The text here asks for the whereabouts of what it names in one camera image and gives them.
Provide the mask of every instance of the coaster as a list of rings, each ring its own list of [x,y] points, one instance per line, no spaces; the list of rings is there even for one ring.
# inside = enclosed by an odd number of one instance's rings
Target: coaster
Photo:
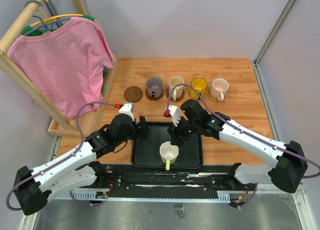
[[[205,94],[204,94],[204,96],[202,96],[203,100],[206,100],[207,95],[208,95],[208,93],[207,93],[207,91],[206,91]],[[193,97],[190,95],[190,91],[188,91],[188,97],[189,97],[189,99],[193,99],[193,100],[196,100],[196,101],[198,101],[199,103],[201,103],[201,99],[195,99],[195,98],[193,98]]]
[[[208,98],[214,103],[222,103],[223,101],[219,101],[218,99],[213,98],[210,93],[208,93]]]
[[[124,99],[128,101],[129,103],[136,103],[140,101],[143,97],[144,93],[142,92],[142,89],[137,86],[131,86],[128,87],[124,91]]]
[[[149,96],[147,89],[145,89],[145,91],[144,91],[144,94],[145,94],[146,98],[149,99],[149,100],[152,100],[152,101],[157,101],[157,100],[161,99],[164,96],[164,93],[165,93],[165,91],[164,91],[164,89],[162,89],[162,93],[161,93],[160,96],[151,97],[151,96]]]
[[[165,95],[166,95],[167,98],[169,98],[169,88],[167,88],[167,89],[165,90]],[[182,92],[181,97],[177,98],[177,99],[175,100],[175,102],[178,102],[178,101],[182,100],[184,97],[185,97],[185,90],[183,89],[183,92]]]

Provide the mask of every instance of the white mug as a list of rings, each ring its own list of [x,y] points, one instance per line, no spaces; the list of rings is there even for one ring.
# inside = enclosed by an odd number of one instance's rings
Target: white mug
[[[171,90],[174,88],[175,85],[184,84],[184,83],[185,82],[181,77],[179,76],[172,77],[169,80],[169,94],[171,93]],[[183,92],[184,92],[184,86],[177,86],[171,95],[173,101],[176,101],[178,98],[180,98]]]
[[[160,156],[162,162],[165,163],[165,170],[170,170],[170,165],[175,163],[178,155],[179,148],[177,145],[171,145],[169,141],[166,141],[160,146]]]
[[[222,102],[225,100],[225,95],[229,89],[229,83],[223,78],[213,80],[210,96],[214,101]]]

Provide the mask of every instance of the cable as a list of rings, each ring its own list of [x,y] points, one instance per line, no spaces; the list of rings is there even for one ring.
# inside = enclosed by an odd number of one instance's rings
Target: cable
[[[124,149],[127,146],[127,144],[128,144],[128,140],[125,141],[125,145],[121,149],[119,149],[117,151],[113,151],[113,153],[116,154],[116,153],[120,152],[122,149]]]
[[[253,191],[252,195],[249,197],[249,199],[248,199],[244,204],[242,204],[241,207],[239,207],[240,210],[241,210],[243,207],[245,207],[245,206],[252,200],[252,198],[256,195],[257,189],[258,189],[258,183],[255,184],[254,191]]]
[[[111,179],[108,179],[106,182],[110,184],[109,192],[108,192],[108,196],[110,197],[110,193],[114,189],[114,182]],[[75,198],[74,194],[72,193],[72,191],[69,191],[69,193],[70,193],[71,198],[74,201],[76,201],[78,204],[81,204],[82,206],[91,206],[91,207],[96,206],[97,207],[97,206],[101,206],[102,204],[104,204],[106,202],[106,201],[103,201],[103,202],[100,202],[100,203],[84,203],[84,202],[81,202],[81,201],[77,200]]]
[[[244,187],[246,189],[245,194],[243,194],[242,196],[239,196],[237,198],[230,198],[231,202],[237,202],[237,201],[243,199],[244,197],[246,197],[246,199],[248,199],[249,187],[247,184]]]
[[[168,97],[168,102],[167,102],[167,104],[166,104],[166,109],[165,109],[166,111],[169,110],[169,104],[170,104],[170,99],[171,99],[172,93],[174,92],[174,90],[176,89],[176,87],[179,87],[179,86],[186,86],[186,87],[188,87],[188,88],[191,88],[194,92],[196,92],[196,94],[198,95],[198,97],[200,98],[200,100],[203,102],[205,108],[206,108],[213,116],[215,116],[217,119],[221,120],[221,121],[224,122],[225,124],[230,125],[231,127],[233,127],[234,129],[238,130],[239,132],[242,131],[242,130],[241,130],[239,127],[237,127],[236,125],[233,125],[232,123],[230,123],[229,121],[225,120],[224,118],[222,118],[222,117],[219,116],[218,114],[214,113],[214,112],[209,108],[209,106],[206,104],[205,100],[204,100],[203,97],[198,93],[198,91],[195,90],[191,85],[186,84],[186,83],[179,83],[179,84],[175,85],[175,86],[172,88],[172,90],[171,90],[171,92],[170,92],[170,94],[169,94],[170,97]],[[268,141],[266,141],[266,140],[264,140],[264,139],[261,139],[260,137],[255,136],[255,135],[253,135],[253,134],[250,133],[250,132],[242,131],[242,133],[243,133],[243,134],[246,134],[246,135],[252,137],[253,139],[258,140],[258,141],[260,141],[261,143],[264,143],[264,144],[266,144],[266,145],[268,145],[268,146],[270,146],[270,147],[274,147],[274,145],[273,145],[272,143],[270,143],[270,142],[268,142]],[[287,150],[287,149],[284,149],[284,148],[282,148],[282,147],[277,146],[276,149],[277,149],[277,150],[280,150],[280,151],[282,151],[282,152],[284,152],[284,153],[286,153],[286,154],[292,155],[292,156],[294,156],[294,157],[296,157],[296,158],[298,158],[298,159],[301,159],[301,160],[303,160],[303,161],[306,161],[306,162],[314,165],[315,167],[317,167],[317,168],[319,169],[319,172],[318,172],[318,173],[315,173],[315,174],[312,174],[312,175],[309,175],[309,176],[303,176],[303,177],[302,177],[303,179],[312,179],[312,178],[316,178],[316,177],[319,177],[319,176],[320,176],[320,165],[319,165],[318,163],[316,163],[316,162],[314,162],[314,161],[312,161],[312,160],[310,160],[310,159],[308,159],[308,158],[306,158],[306,157],[304,157],[304,156],[300,156],[300,155],[298,155],[298,154],[296,154],[296,153],[294,153],[294,152],[291,152],[291,151],[289,151],[289,150]]]
[[[110,184],[109,192],[108,192],[108,195],[110,196],[111,191],[114,189],[114,182],[113,182],[111,179],[108,179],[106,182]],[[72,198],[73,200],[75,200],[77,203],[80,203],[81,205],[82,205],[82,204],[85,204],[85,203],[79,202],[78,200],[74,199],[74,196],[73,196],[73,194],[71,193],[71,191],[70,191],[69,193],[70,193],[71,198]],[[105,202],[106,202],[106,201],[104,201],[104,202],[102,202],[102,203],[94,203],[94,204],[96,204],[96,205],[92,204],[92,206],[100,206],[100,205],[104,204]],[[61,218],[61,219],[51,219],[50,217],[48,217],[48,215],[47,215],[47,213],[46,213],[46,208],[43,208],[43,209],[42,209],[42,213],[43,213],[43,215],[42,215],[42,217],[43,217],[43,218],[42,218],[42,230],[45,229],[44,219],[47,220],[47,221],[49,221],[49,222],[51,222],[51,223],[58,223],[58,222],[61,222],[61,221],[64,221],[64,220],[70,218],[75,212],[76,212],[76,211],[74,211],[73,213],[71,213],[71,214],[69,214],[68,216],[63,217],[63,218]]]
[[[73,154],[70,154],[70,155],[68,155],[67,157],[65,157],[65,158],[57,161],[55,164],[47,167],[46,169],[44,169],[44,170],[42,171],[43,173],[46,173],[47,171],[53,169],[54,167],[56,167],[56,166],[64,163],[64,162],[67,161],[69,158],[72,158],[73,155],[75,155],[75,154],[81,149],[81,147],[83,146],[84,141],[85,141],[85,135],[84,135],[84,132],[81,130],[81,127],[80,127],[80,124],[79,124],[79,115],[80,115],[81,111],[82,111],[86,106],[92,105],[92,104],[104,104],[104,105],[109,105],[109,106],[111,106],[111,107],[116,107],[115,104],[108,103],[108,102],[104,102],[104,101],[91,101],[91,102],[86,103],[86,104],[83,105],[82,107],[80,107],[80,109],[78,110],[78,112],[76,113],[76,116],[75,116],[76,127],[78,128],[79,133],[80,133],[80,135],[81,135],[81,142],[80,142],[80,144],[78,145],[78,147],[76,148],[76,150],[73,152]],[[8,195],[6,196],[6,199],[5,199],[6,207],[7,207],[8,209],[10,209],[11,211],[20,211],[20,210],[22,210],[21,207],[16,208],[16,207],[13,207],[13,206],[10,205],[10,197],[11,197],[11,195],[12,195],[13,192],[14,192],[15,190],[17,190],[21,185],[25,184],[26,182],[28,182],[28,181],[30,181],[30,180],[32,180],[32,179],[34,179],[34,178],[36,178],[36,177],[38,177],[38,176],[40,176],[40,175],[41,175],[41,172],[37,172],[37,173],[35,173],[34,175],[27,177],[26,179],[22,180],[22,181],[19,182],[17,185],[15,185],[15,186],[9,191]]]
[[[81,204],[82,206],[94,206],[94,207],[97,207],[97,206],[100,206],[102,204],[104,204],[106,201],[103,201],[103,202],[100,202],[100,203],[84,203],[84,202],[81,202],[77,199],[75,199],[75,196],[74,194],[72,193],[72,191],[69,191],[70,193],[70,197],[72,198],[72,200],[76,201],[78,204]]]

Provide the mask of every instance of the yellow handle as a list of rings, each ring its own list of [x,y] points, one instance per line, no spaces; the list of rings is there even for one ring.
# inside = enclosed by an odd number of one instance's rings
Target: yellow handle
[[[177,90],[176,89],[173,91],[173,101],[174,102],[177,101]]]
[[[167,160],[165,162],[165,170],[169,171],[170,170],[170,160]]]

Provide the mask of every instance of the wooden frame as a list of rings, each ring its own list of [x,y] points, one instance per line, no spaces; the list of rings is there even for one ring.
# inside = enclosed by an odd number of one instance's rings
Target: wooden frame
[[[86,13],[82,0],[71,0],[77,11]],[[12,78],[36,103],[44,108],[52,117],[52,122],[48,132],[54,136],[73,136],[80,137],[74,120],[68,120],[61,112],[52,104],[52,102],[31,82],[31,80],[23,73],[23,71],[7,56],[7,51],[15,42],[21,31],[27,25],[31,17],[35,14],[39,4],[36,2],[29,3],[17,17],[8,31],[0,40],[0,68]],[[103,101],[108,99],[111,83],[115,74],[118,58],[113,69],[109,69],[105,80],[105,90],[103,92]],[[92,111],[80,117],[80,124],[85,134],[96,130],[101,122],[105,105],[99,106],[97,111]]]

